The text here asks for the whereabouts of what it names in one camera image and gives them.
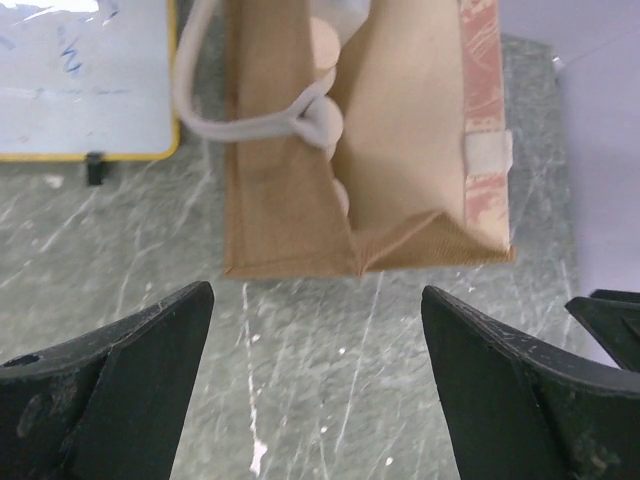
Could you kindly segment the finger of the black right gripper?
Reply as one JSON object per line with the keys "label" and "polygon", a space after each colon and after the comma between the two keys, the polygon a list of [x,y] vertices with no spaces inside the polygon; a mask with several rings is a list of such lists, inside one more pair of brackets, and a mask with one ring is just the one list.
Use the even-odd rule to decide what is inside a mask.
{"label": "finger of the black right gripper", "polygon": [[566,310],[622,369],[639,370],[639,293],[595,290],[574,297]]}

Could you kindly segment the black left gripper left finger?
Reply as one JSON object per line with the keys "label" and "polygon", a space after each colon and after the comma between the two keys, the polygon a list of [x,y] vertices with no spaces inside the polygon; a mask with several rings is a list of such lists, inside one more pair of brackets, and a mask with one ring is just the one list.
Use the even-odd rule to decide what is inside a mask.
{"label": "black left gripper left finger", "polygon": [[1,366],[4,479],[170,477],[214,307],[206,281]]}

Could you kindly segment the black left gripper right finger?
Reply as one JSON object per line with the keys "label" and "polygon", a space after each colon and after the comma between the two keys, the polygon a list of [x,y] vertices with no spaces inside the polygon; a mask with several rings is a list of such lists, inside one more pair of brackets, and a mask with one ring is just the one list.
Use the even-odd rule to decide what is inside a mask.
{"label": "black left gripper right finger", "polygon": [[464,479],[635,479],[639,370],[567,352],[428,286],[421,314]]}

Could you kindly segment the brown canvas tote bag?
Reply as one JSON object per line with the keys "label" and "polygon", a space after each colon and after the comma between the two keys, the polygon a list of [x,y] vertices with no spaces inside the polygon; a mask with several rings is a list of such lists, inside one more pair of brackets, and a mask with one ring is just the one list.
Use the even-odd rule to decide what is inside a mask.
{"label": "brown canvas tote bag", "polygon": [[369,1],[347,29],[308,1],[192,5],[172,97],[226,147],[227,274],[510,261],[497,3]]}

